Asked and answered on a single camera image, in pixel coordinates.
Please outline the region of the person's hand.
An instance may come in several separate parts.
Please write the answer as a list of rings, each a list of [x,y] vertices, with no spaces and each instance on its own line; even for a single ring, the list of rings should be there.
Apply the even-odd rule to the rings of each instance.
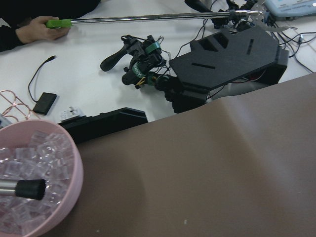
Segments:
[[[15,33],[23,44],[28,44],[38,40],[56,40],[65,36],[70,31],[70,28],[48,28],[46,23],[49,20],[59,20],[59,18],[51,16],[39,16],[35,19],[32,19],[28,25],[15,30]]]

